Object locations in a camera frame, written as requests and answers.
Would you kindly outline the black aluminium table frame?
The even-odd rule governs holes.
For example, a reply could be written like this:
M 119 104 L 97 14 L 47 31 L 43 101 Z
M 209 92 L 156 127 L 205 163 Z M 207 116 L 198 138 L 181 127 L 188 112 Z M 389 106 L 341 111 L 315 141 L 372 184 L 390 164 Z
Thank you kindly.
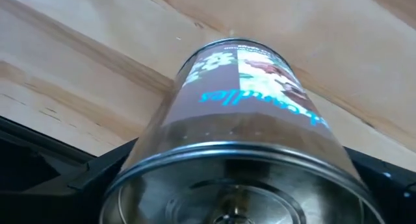
M 42 157 L 60 174 L 95 159 L 67 143 L 34 131 L 19 123 L 0 116 L 0 140 L 31 150 L 31 156 Z

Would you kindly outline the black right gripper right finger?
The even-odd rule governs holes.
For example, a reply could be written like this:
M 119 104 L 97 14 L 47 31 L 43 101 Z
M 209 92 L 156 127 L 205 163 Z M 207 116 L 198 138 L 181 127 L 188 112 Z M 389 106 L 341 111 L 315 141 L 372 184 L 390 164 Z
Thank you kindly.
M 416 172 L 346 149 L 387 224 L 416 224 Z

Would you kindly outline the metal candle tin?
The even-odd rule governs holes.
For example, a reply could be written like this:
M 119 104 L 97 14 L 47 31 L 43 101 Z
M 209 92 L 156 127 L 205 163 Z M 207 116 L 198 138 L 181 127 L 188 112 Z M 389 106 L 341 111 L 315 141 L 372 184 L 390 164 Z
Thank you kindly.
M 288 63 L 197 50 L 109 186 L 99 224 L 387 224 Z

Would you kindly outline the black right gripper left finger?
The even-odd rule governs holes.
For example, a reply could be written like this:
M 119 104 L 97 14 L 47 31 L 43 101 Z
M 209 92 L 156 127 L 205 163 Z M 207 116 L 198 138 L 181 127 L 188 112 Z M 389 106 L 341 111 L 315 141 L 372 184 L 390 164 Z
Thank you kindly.
M 136 140 L 131 140 L 52 180 L 52 215 L 48 224 L 99 224 L 103 196 Z

